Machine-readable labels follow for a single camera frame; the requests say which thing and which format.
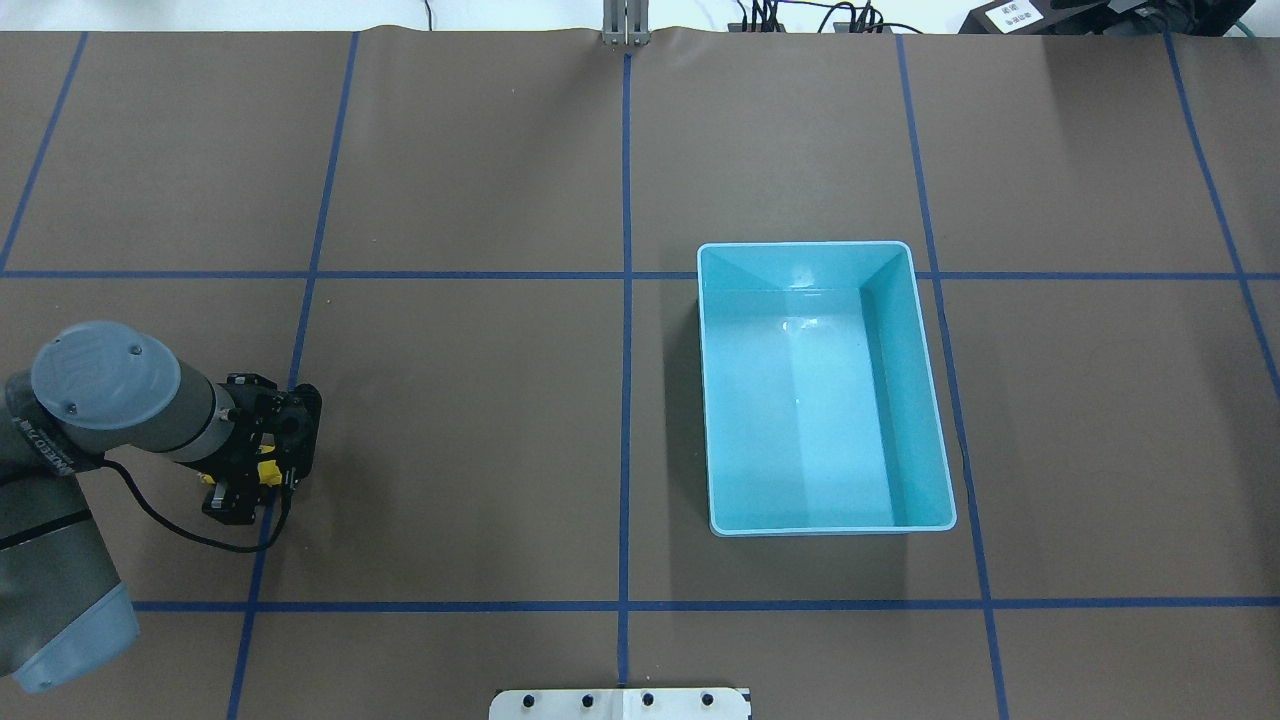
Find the brown table surface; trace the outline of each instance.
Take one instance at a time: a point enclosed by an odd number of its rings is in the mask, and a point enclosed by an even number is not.
[[[0,366],[110,318],[326,397],[265,557],[84,475],[142,637],[0,716],[1280,716],[1280,42],[6,33],[0,77]],[[716,538],[694,252],[863,238],[913,249],[960,521]]]

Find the metal bracket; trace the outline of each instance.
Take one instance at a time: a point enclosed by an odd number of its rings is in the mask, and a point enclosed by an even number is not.
[[[750,720],[746,688],[506,691],[489,720]]]
[[[605,45],[649,44],[649,0],[604,0]]]

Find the white label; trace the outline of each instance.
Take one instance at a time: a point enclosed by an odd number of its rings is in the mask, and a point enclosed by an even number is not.
[[[1000,32],[1014,32],[1020,27],[1027,27],[1036,20],[1044,19],[1044,15],[1039,14],[1036,5],[1032,5],[1032,0],[1005,3],[998,8],[987,10],[987,17],[991,18],[991,22],[996,23]]]

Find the robotic arm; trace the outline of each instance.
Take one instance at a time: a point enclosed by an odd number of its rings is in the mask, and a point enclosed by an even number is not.
[[[14,374],[0,401],[0,674],[42,692],[111,660],[138,634],[128,592],[77,473],[115,469],[148,515],[183,537],[238,552],[269,547],[311,471],[320,393],[253,374],[215,384],[157,340],[119,323],[68,328]],[[264,452],[264,442],[274,448]],[[247,525],[280,497],[262,546],[200,538],[161,518],[105,452],[132,445],[214,478],[206,515]],[[260,484],[274,461],[278,491]]]

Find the light blue plastic bin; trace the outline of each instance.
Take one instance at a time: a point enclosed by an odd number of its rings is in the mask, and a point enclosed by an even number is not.
[[[955,525],[905,245],[704,245],[698,284],[716,534]]]

